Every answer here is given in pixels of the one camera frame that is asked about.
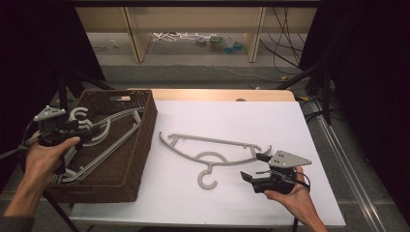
white table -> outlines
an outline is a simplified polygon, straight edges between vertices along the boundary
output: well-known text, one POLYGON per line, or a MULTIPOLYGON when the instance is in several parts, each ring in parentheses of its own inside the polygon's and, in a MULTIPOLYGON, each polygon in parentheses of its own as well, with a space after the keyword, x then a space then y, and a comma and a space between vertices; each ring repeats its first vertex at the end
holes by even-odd
MULTIPOLYGON (((293 216, 284 207, 267 200, 262 193, 254 193, 251 185, 241 178, 240 171, 259 177, 254 173, 268 170, 266 162, 214 167, 204 182, 218 181, 218 184, 205 190, 196 179, 207 166, 171 151, 160 141, 162 131, 164 137, 175 132, 253 143, 263 151, 272 145, 273 153, 283 150, 312 160, 312 165, 304 170, 312 182, 311 197, 319 216, 329 227, 345 225, 297 102, 156 100, 156 105, 158 119, 137 200, 75 204, 71 219, 134 225, 262 228, 293 223, 293 216)), ((218 150, 225 152, 223 155, 228 160, 250 157, 249 149, 188 143, 182 141, 179 145, 192 156, 200 151, 218 150)))

cable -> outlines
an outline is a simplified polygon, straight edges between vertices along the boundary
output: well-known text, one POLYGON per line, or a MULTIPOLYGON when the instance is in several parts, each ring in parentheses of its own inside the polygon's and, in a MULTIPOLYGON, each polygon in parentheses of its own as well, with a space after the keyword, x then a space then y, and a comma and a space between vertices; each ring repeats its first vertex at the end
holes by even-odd
MULTIPOLYGON (((282 35, 283 35, 283 30, 282 30, 282 32, 280 33, 280 36, 279 36, 279 39, 278 39, 278 43, 280 43, 280 39, 281 39, 282 35)), ((277 55, 277 50, 278 50, 278 43, 277 43, 277 45, 275 46, 275 51, 272 51, 272 52, 274 53, 274 67, 275 67, 275 69, 276 69, 278 72, 280 72, 280 73, 286 73, 286 72, 280 71, 279 68, 277 67, 277 64, 276 64, 276 55, 277 55)))
MULTIPOLYGON (((295 183, 306 187, 307 191, 310 192, 310 179, 308 178, 308 176, 305 173, 302 173, 302 172, 296 172, 296 174, 303 175, 305 178, 307 178, 308 184, 305 183, 305 182, 298 181, 298 180, 294 180, 295 183)), ((299 220, 295 217, 294 220, 293 220, 293 226, 292 226, 292 231, 293 232, 298 231, 298 223, 299 223, 299 220)))
POLYGON ((276 56, 278 56, 280 59, 282 59, 282 60, 286 61, 287 63, 289 63, 289 65, 292 65, 293 67, 298 68, 298 65, 292 63, 291 61, 287 60, 287 59, 284 58, 283 56, 280 56, 279 54, 277 54, 276 52, 274 52, 271 48, 269 48, 267 45, 265 45, 265 44, 262 42, 262 40, 259 40, 259 41, 260 41, 260 43, 261 43, 263 46, 265 46, 265 48, 266 48, 267 50, 269 50, 270 52, 272 52, 273 54, 275 54, 276 56))
POLYGON ((85 232, 90 232, 95 226, 95 224, 90 225, 85 232))
MULTIPOLYGON (((304 106, 305 104, 307 104, 307 103, 309 103, 309 102, 316 101, 316 100, 322 101, 322 98, 321 98, 321 97, 309 98, 308 101, 303 101, 303 102, 301 102, 300 106, 302 107, 302 106, 304 106)), ((329 112, 330 112, 330 113, 338 113, 338 112, 341 112, 341 115, 340 115, 341 117, 337 117, 337 116, 335 116, 334 114, 330 114, 330 117, 332 117, 333 119, 339 120, 339 121, 341 121, 341 122, 342 122, 342 121, 346 121, 345 116, 343 115, 341 109, 339 108, 338 103, 335 102, 335 100, 336 100, 335 96, 333 96, 333 98, 330 98, 329 104, 330 104, 330 106, 332 106, 333 108, 330 109, 329 112)))
POLYGON ((292 49, 292 53, 293 53, 296 61, 298 61, 298 63, 299 63, 300 57, 299 57, 299 55, 297 54, 297 52, 295 50, 296 48, 293 46, 292 40, 290 39, 289 25, 287 23, 288 8, 284 8, 284 22, 283 22, 283 24, 280 22, 280 19, 278 18, 278 14, 277 14, 275 8, 272 8, 272 9, 274 10, 275 17, 277 18, 277 21, 279 23, 280 30, 281 30, 280 37, 279 37, 279 42, 280 42, 281 35, 284 35, 284 37, 288 40, 288 42, 290 44, 290 47, 292 49))
MULTIPOLYGON (((339 109, 329 109, 329 113, 338 112, 338 111, 339 111, 339 109)), ((310 120, 312 120, 313 118, 315 118, 315 117, 317 117, 321 114, 323 114, 322 110, 315 111, 315 112, 312 112, 312 113, 309 113, 309 114, 305 115, 305 119, 307 120, 307 123, 308 123, 308 122, 310 122, 310 120)))
POLYGON ((285 47, 285 48, 289 48, 289 49, 295 49, 295 50, 297 50, 297 51, 302 51, 301 49, 298 49, 298 48, 295 48, 295 47, 292 47, 292 46, 283 45, 283 44, 281 44, 281 43, 275 41, 274 38, 272 38, 272 36, 271 36, 270 33, 268 34, 268 36, 269 36, 269 38, 271 39, 272 42, 274 42, 275 44, 278 44, 279 46, 282 46, 282 47, 285 47))
POLYGON ((27 125, 27 127, 24 131, 23 137, 21 139, 21 143, 17 146, 17 148, 13 149, 9 152, 5 152, 5 153, 1 154, 0 155, 0 160, 4 159, 6 157, 9 157, 9 156, 11 156, 11 155, 13 155, 13 154, 15 154, 19 151, 27 151, 28 150, 28 148, 26 147, 25 141, 27 140, 27 132, 30 130, 31 126, 33 125, 33 122, 34 121, 31 120, 30 123, 27 125))
MULTIPOLYGON (((149 48, 148 48, 148 52, 151 53, 151 54, 154 56, 154 58, 157 60, 157 62, 158 62, 160 65, 162 65, 162 66, 186 66, 186 67, 189 67, 189 66, 190 66, 190 65, 179 64, 179 63, 175 63, 175 64, 164 64, 164 63, 162 63, 162 62, 158 59, 157 55, 154 54, 149 48)), ((265 79, 265 80, 270 80, 270 81, 273 81, 273 82, 282 82, 282 80, 273 80, 273 79, 271 79, 271 78, 268 78, 268 77, 265 77, 265 76, 261 76, 261 75, 257 75, 257 74, 241 74, 241 73, 237 73, 237 72, 231 71, 230 69, 217 68, 217 67, 206 66, 206 65, 202 65, 202 67, 206 67, 206 68, 208 68, 208 69, 213 69, 213 70, 219 70, 219 71, 228 71, 228 72, 234 73, 234 74, 239 75, 239 76, 255 76, 255 77, 259 77, 259 78, 265 79)))
POLYGON ((298 37, 299 37, 299 39, 301 39, 302 43, 304 43, 304 44, 306 43, 306 42, 304 41, 304 39, 302 39, 301 34, 298 33, 298 37))

hand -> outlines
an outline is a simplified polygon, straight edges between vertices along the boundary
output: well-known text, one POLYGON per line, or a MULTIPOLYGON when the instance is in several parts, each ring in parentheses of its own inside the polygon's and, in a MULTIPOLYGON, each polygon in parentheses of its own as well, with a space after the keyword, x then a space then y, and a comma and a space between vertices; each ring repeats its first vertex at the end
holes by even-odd
MULTIPOLYGON (((295 170, 297 173, 304 173, 303 168, 300 166, 296 166, 295 170)), ((301 182, 305 181, 302 174, 297 174, 297 179, 301 182)), ((310 231, 327 231, 325 224, 314 208, 306 187, 295 184, 293 190, 288 194, 280 194, 272 190, 265 190, 264 193, 268 199, 276 200, 282 204, 295 218, 307 226, 310 231)))
POLYGON ((37 184, 46 187, 61 164, 60 156, 79 142, 79 137, 72 137, 54 147, 44 147, 34 143, 26 158, 24 178, 37 179, 37 184))
POLYGON ((61 164, 60 156, 79 140, 79 137, 73 137, 55 147, 44 147, 39 143, 30 147, 23 179, 4 213, 5 217, 34 216, 45 187, 51 182, 55 169, 61 164))

wicker basket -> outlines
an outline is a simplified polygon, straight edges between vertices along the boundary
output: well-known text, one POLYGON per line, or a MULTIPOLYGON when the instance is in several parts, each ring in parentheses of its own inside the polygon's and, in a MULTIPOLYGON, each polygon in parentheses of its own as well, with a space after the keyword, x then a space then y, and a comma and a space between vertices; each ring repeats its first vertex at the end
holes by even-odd
MULTIPOLYGON (((88 108, 91 122, 120 111, 145 107, 142 122, 136 133, 79 184, 51 185, 46 190, 62 203, 113 203, 136 200, 145 160, 151 149, 157 108, 150 90, 85 91, 78 105, 88 108)), ((135 122, 130 115, 111 124, 107 138, 100 144, 84 147, 75 155, 69 169, 78 171, 90 163, 112 143, 126 133, 135 122)))

